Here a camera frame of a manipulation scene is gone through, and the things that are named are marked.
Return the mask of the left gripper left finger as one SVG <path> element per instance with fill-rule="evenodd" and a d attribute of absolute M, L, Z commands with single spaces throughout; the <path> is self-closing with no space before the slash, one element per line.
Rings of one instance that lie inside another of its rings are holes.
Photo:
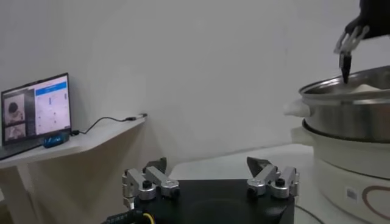
<path fill-rule="evenodd" d="M 142 171 L 126 169 L 121 177 L 123 205 L 133 209 L 136 198 L 141 201 L 152 201 L 158 195 L 171 200 L 178 199 L 180 184 L 166 176 L 167 165 L 167 158 L 162 157 L 149 161 Z"/>

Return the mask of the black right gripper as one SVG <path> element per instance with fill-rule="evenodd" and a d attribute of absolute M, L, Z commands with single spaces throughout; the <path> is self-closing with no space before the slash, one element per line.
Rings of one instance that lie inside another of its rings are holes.
<path fill-rule="evenodd" d="M 361 40 L 389 35 L 389 0 L 360 0 L 359 7 L 359 15 L 346 25 L 334 49 L 345 84 L 349 82 L 352 52 Z"/>

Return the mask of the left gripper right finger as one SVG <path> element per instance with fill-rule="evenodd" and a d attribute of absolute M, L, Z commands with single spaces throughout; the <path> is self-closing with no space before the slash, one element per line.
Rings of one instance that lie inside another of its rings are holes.
<path fill-rule="evenodd" d="M 247 157 L 247 166 L 252 174 L 247 184 L 249 198 L 259 198 L 267 193 L 277 199 L 299 195 L 300 173 L 295 167 L 286 166 L 280 170 L 269 160 Z"/>

